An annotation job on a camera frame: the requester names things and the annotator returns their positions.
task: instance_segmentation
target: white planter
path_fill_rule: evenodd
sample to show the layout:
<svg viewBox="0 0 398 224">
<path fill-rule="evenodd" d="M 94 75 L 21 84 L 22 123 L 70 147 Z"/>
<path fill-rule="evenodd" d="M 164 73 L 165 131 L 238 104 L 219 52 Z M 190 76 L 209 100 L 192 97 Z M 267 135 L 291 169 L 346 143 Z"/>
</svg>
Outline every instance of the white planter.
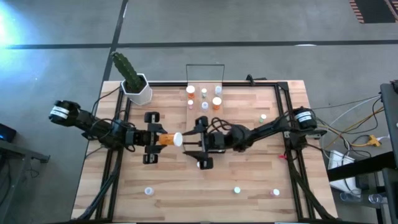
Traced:
<svg viewBox="0 0 398 224">
<path fill-rule="evenodd" d="M 148 81 L 147 81 L 147 78 L 145 77 L 144 74 L 140 74 L 140 73 L 139 73 L 139 74 L 137 74 L 137 75 L 139 75 L 139 76 L 141 76 L 142 78 L 144 78 L 144 80 L 145 80 L 145 82 L 146 82 L 145 87 L 141 90 L 140 93 L 128 93 L 128 92 L 126 92 L 126 88 L 124 87 L 124 85 L 125 85 L 125 83 L 126 83 L 125 80 L 122 82 L 122 89 L 123 89 L 124 94 L 125 94 L 133 103 L 142 106 L 142 105 L 148 104 L 148 103 L 151 101 L 151 99 L 152 99 L 152 89 L 150 88 L 150 86 L 149 86 L 149 84 L 148 84 Z"/>
</svg>

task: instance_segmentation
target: cactus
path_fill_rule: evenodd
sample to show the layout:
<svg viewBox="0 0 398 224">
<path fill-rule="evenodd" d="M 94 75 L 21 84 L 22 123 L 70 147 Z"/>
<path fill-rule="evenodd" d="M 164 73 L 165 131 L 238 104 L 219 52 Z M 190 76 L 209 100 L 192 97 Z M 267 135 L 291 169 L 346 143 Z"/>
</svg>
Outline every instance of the cactus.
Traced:
<svg viewBox="0 0 398 224">
<path fill-rule="evenodd" d="M 114 66 L 120 74 L 126 79 L 126 88 L 131 93 L 139 93 L 145 86 L 144 81 L 137 75 L 129 60 L 121 53 L 113 52 L 111 54 Z"/>
</svg>

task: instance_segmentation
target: gray floor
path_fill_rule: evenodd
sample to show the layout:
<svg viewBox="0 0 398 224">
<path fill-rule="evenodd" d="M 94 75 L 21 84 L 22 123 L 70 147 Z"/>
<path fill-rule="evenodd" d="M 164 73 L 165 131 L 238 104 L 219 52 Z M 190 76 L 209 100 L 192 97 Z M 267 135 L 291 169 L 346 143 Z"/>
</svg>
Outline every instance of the gray floor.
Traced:
<svg viewBox="0 0 398 224">
<path fill-rule="evenodd" d="M 1 44 L 111 43 L 122 0 L 0 0 Z M 348 0 L 238 1 L 130 0 L 119 39 L 129 42 L 376 40 L 398 39 L 396 24 L 360 24 Z M 313 108 L 377 95 L 379 85 L 396 78 L 397 45 L 318 47 L 218 47 L 118 49 L 149 80 L 186 80 L 188 63 L 225 64 L 225 80 L 247 74 L 270 80 L 305 80 Z M 101 86 L 109 49 L 0 49 L 0 123 L 15 128 L 16 143 L 50 154 L 38 178 L 24 182 L 9 223 L 68 220 L 83 165 L 87 141 L 76 128 L 47 119 L 55 100 L 79 102 L 90 109 Z M 204 79 L 208 68 L 190 72 Z M 213 77 L 220 77 L 220 70 Z M 110 80 L 121 80 L 113 68 Z M 352 105 L 317 110 L 333 121 Z M 371 103 L 335 123 L 344 128 L 371 114 Z M 388 134 L 384 114 L 371 134 Z M 363 126 L 374 126 L 370 120 Z M 391 150 L 388 140 L 372 155 Z M 343 151 L 341 143 L 333 149 Z M 376 222 L 374 210 L 341 203 L 339 217 Z"/>
</svg>

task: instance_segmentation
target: wooden table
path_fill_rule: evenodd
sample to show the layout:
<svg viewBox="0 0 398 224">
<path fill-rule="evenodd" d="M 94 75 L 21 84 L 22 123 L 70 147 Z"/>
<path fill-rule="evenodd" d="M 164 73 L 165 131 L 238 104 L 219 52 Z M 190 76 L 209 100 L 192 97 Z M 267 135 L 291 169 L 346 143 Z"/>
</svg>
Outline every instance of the wooden table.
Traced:
<svg viewBox="0 0 398 224">
<path fill-rule="evenodd" d="M 293 107 L 309 107 L 304 82 L 288 83 Z M 119 82 L 104 82 L 101 95 L 118 86 Z M 158 111 L 160 123 L 169 133 L 193 128 L 196 116 L 187 110 L 185 87 L 154 87 L 153 91 L 150 104 L 132 106 L 130 122 L 139 129 L 146 129 L 144 113 Z M 117 96 L 115 92 L 100 101 L 99 118 L 113 117 Z M 222 109 L 217 116 L 249 129 L 261 125 L 260 114 L 267 115 L 265 123 L 279 114 L 273 88 L 225 87 L 222 98 Z M 309 142 L 318 145 L 317 141 Z M 98 142 L 91 142 L 87 153 L 98 147 Z M 281 133 L 255 142 L 244 153 L 228 150 L 225 154 L 211 154 L 214 158 L 211 170 L 198 169 L 196 160 L 173 146 L 166 147 L 159 154 L 158 164 L 143 165 L 144 149 L 136 149 L 135 153 L 125 151 L 123 155 L 114 222 L 297 221 L 287 161 L 278 157 L 285 151 Z M 337 217 L 321 152 L 308 147 L 303 150 L 303 157 L 312 192 L 328 212 Z M 82 214 L 98 193 L 105 158 L 106 149 L 102 149 L 86 159 L 72 218 Z M 152 187 L 155 194 L 145 195 L 146 187 Z M 240 187 L 241 193 L 235 194 L 234 187 Z M 280 196 L 273 197 L 270 194 L 272 189 L 279 189 Z M 302 192 L 300 198 L 306 213 Z"/>
</svg>

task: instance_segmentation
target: small white cap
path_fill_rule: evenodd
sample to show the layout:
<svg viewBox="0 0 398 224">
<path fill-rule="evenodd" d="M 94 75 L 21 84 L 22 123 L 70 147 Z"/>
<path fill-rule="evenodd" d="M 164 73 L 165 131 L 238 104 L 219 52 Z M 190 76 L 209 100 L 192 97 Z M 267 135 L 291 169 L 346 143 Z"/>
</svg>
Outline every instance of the small white cap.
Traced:
<svg viewBox="0 0 398 224">
<path fill-rule="evenodd" d="M 241 188 L 240 188 L 240 187 L 235 187 L 235 188 L 234 188 L 234 192 L 235 192 L 236 194 L 241 193 Z"/>
<path fill-rule="evenodd" d="M 213 104 L 214 105 L 221 105 L 221 102 L 222 102 L 222 100 L 221 100 L 220 97 L 214 97 L 213 98 Z"/>
<path fill-rule="evenodd" d="M 146 195 L 153 195 L 155 193 L 155 190 L 152 187 L 147 187 L 145 188 L 144 193 Z"/>
<path fill-rule="evenodd" d="M 280 192 L 278 189 L 274 189 L 274 190 L 272 190 L 272 194 L 275 196 L 278 196 L 280 194 Z"/>
<path fill-rule="evenodd" d="M 209 108 L 209 104 L 207 102 L 203 102 L 201 104 L 201 108 L 204 109 L 204 110 L 207 110 Z"/>
<path fill-rule="evenodd" d="M 187 86 L 187 93 L 194 93 L 195 87 L 194 86 Z"/>
<path fill-rule="evenodd" d="M 178 147 L 180 147 L 182 145 L 182 134 L 181 133 L 174 134 L 173 143 L 174 143 L 174 146 L 178 146 Z"/>
</svg>

